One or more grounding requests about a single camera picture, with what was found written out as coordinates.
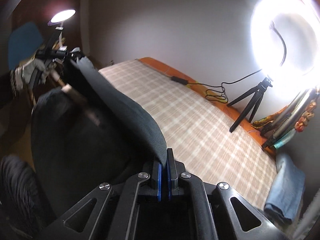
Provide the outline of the gloved left hand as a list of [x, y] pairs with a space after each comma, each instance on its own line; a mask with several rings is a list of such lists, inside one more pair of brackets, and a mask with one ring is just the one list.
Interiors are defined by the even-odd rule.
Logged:
[[28, 85], [30, 83], [34, 70], [40, 72], [41, 83], [45, 83], [50, 70], [46, 68], [43, 61], [36, 58], [29, 60], [26, 64], [18, 66], [10, 72], [10, 83], [14, 95], [23, 90], [24, 84]]

